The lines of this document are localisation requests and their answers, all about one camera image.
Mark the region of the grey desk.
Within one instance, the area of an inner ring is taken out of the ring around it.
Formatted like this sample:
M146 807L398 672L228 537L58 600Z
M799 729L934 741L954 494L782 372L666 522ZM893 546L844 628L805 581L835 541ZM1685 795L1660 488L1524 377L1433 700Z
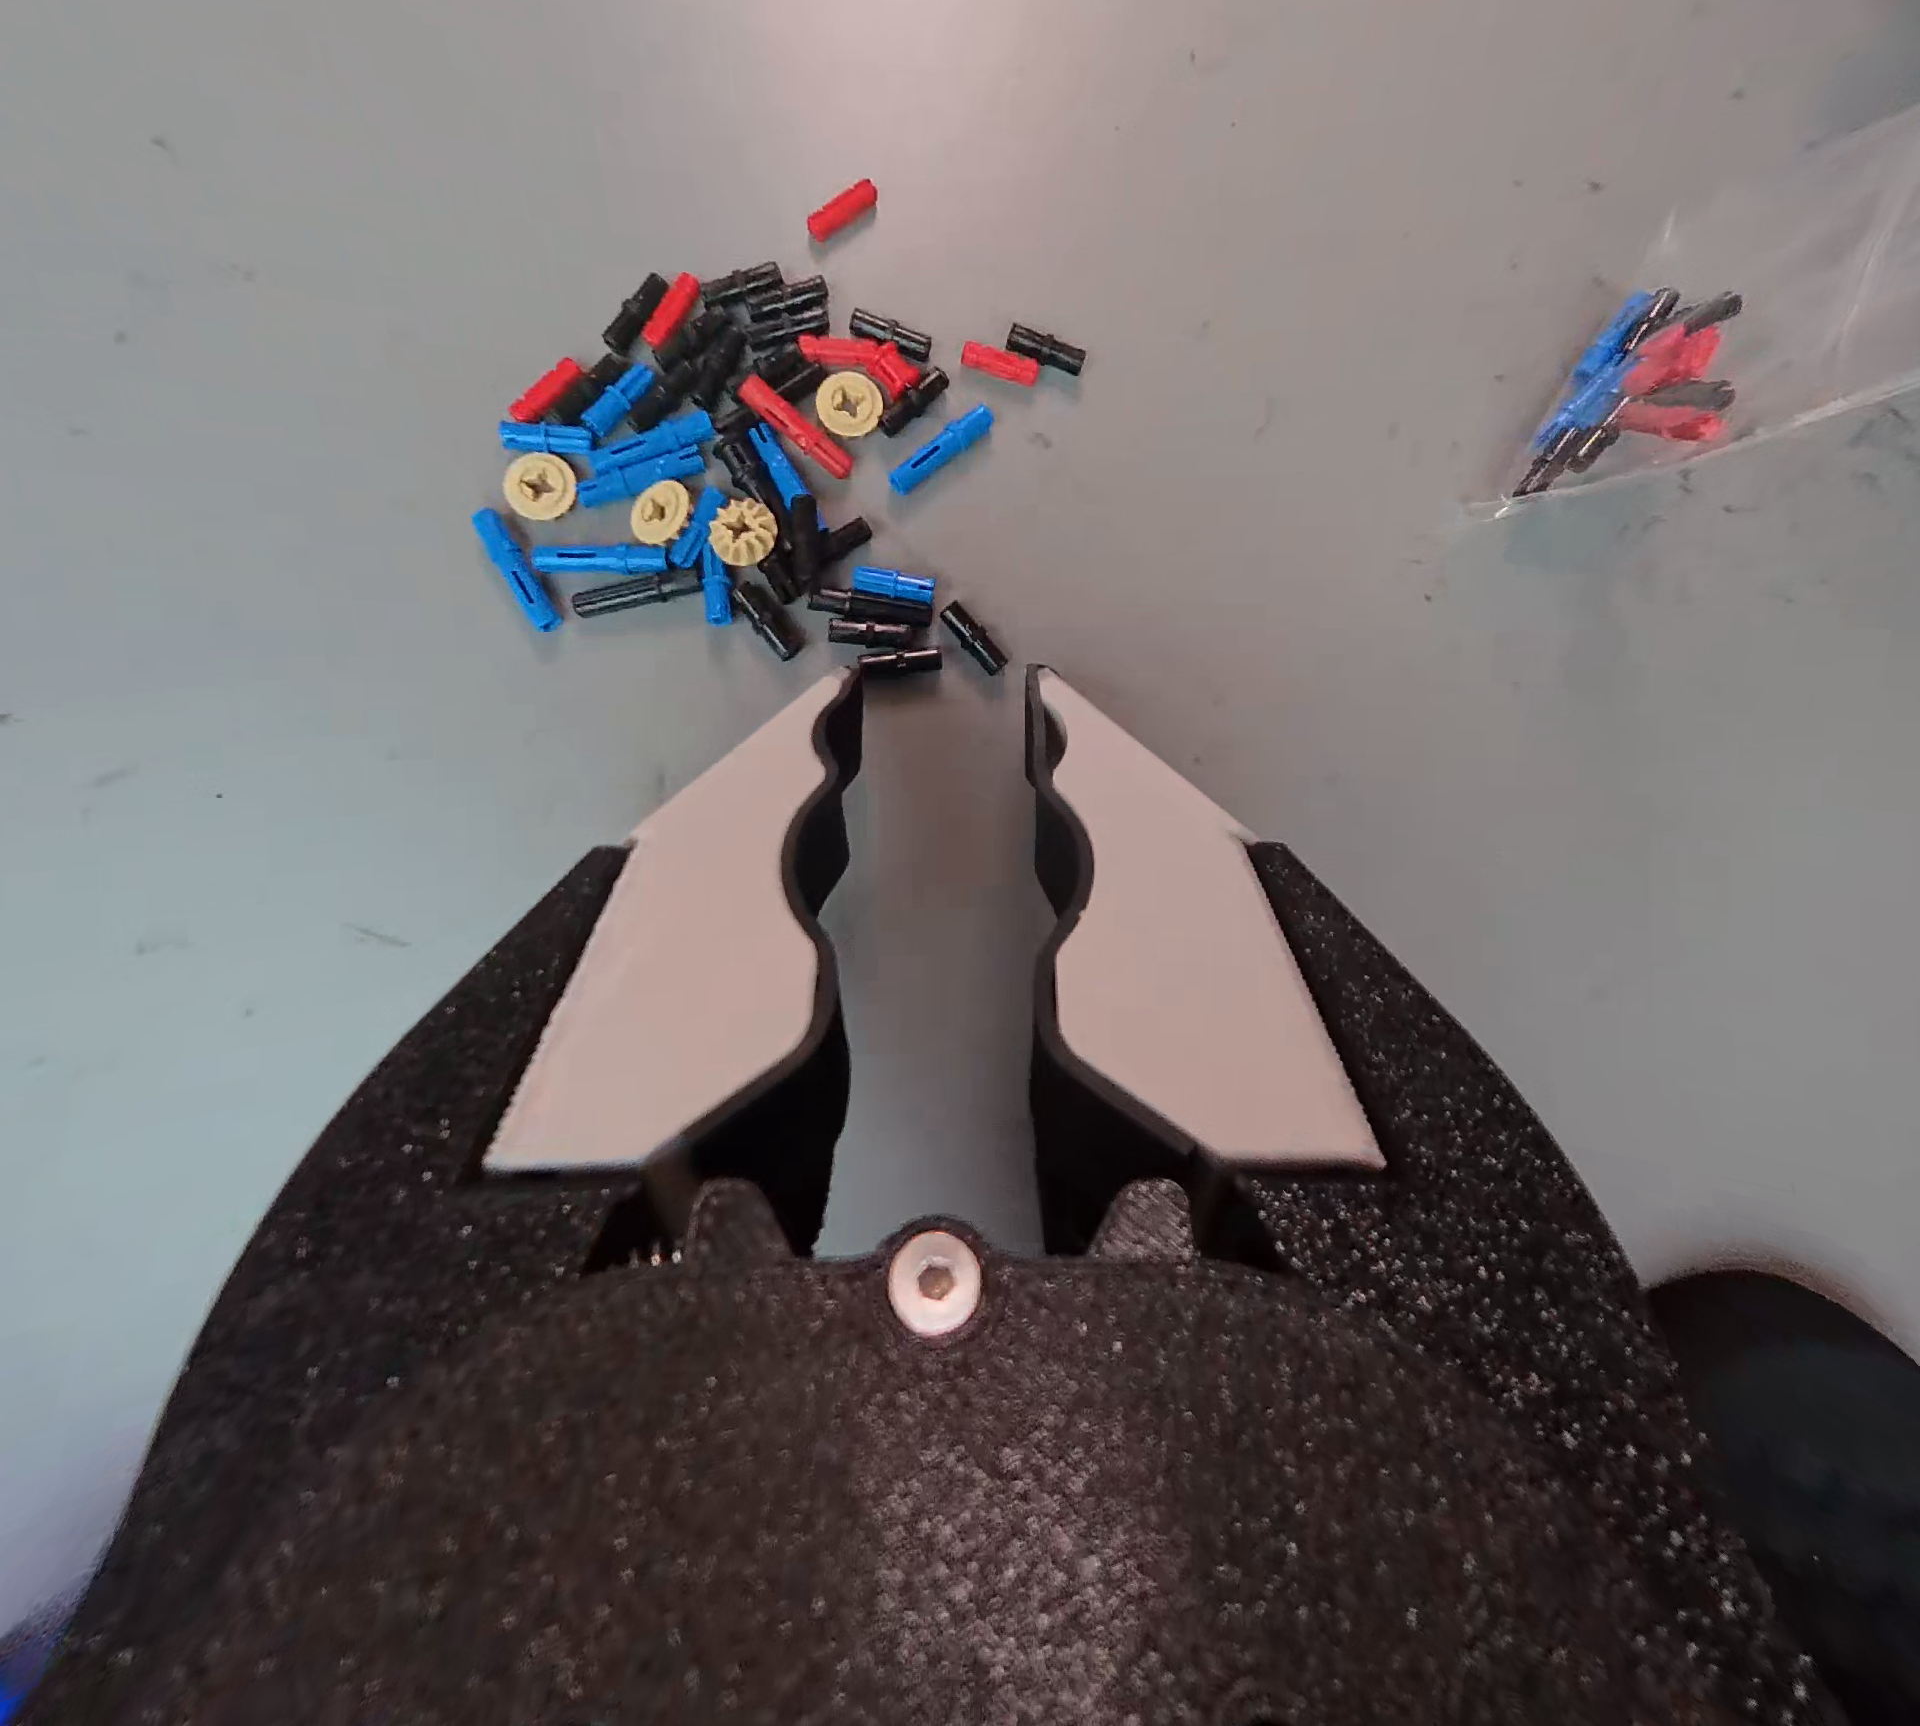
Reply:
M832 514L1295 851L1644 1280L1915 1345L1915 417L1469 514L1670 213L1914 100L1915 0L3 0L3 1618L343 1095L822 666L473 545L649 273L1085 346Z

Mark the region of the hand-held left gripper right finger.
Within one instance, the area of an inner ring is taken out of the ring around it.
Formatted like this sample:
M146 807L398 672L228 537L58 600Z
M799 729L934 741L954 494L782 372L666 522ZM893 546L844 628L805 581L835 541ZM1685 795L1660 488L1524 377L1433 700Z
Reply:
M1041 1240L1077 1257L1169 1183L1212 1258L1270 1258L1254 1183L1370 1183L1384 1148L1255 864L1255 836L1043 665L1024 675Z

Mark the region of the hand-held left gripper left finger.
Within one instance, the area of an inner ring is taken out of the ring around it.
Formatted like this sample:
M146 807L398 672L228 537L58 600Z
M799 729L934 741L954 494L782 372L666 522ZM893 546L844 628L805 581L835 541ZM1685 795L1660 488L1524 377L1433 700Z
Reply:
M822 910L860 757L862 682L832 668L633 827L488 1178L631 1178L673 1242L708 1184L744 1183L813 1253L851 1099Z

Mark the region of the clear plastic bag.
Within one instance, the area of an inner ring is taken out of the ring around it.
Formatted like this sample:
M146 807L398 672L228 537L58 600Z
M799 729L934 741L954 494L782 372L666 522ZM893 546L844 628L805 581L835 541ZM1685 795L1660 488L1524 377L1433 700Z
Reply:
M1634 291L1685 300L1740 292L1716 371L1738 390L1729 440L1668 462L1626 447L1588 484L1501 503L1538 423L1610 313ZM1680 470L1915 396L1918 384L1918 106L1823 138L1753 179L1675 209L1626 287L1571 353L1530 432L1501 455L1471 517L1503 518L1644 475Z

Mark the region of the bunch of bagged toy pins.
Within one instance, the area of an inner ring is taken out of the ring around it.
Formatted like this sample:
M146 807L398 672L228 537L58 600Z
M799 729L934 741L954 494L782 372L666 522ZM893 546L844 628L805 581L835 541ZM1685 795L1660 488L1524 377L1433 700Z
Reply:
M1740 292L1683 299L1668 287L1621 299L1573 358L1499 501L1588 484L1626 449L1665 465L1727 445L1738 390L1716 363L1743 305Z

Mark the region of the pile of toy connector pins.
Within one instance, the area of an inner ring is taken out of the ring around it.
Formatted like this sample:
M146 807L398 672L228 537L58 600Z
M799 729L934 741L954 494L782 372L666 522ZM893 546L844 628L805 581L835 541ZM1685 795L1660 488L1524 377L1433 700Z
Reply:
M497 484L497 505L469 521L485 573L527 632L691 600L706 626L744 628L779 662L802 656L811 615L825 646L867 682L937 677L950 654L988 681L1008 670L1002 643L944 581L875 565L871 522L832 518L822 503L828 486L851 484L864 447L897 449L884 491L920 498L991 440L996 408L981 393L1074 382L1084 346L1012 320L994 345L962 341L945 365L928 331L860 302L837 313L824 273L774 259L645 275L600 346L593 360L560 356L496 423L500 482L513 457L552 452L577 475L575 507L527 522ZM874 434L840 440L820 426L813 395L832 371L862 371L886 395ZM689 491L691 514L660 551L636 542L629 510L666 479ZM779 518L779 548L744 570L708 546L732 498Z

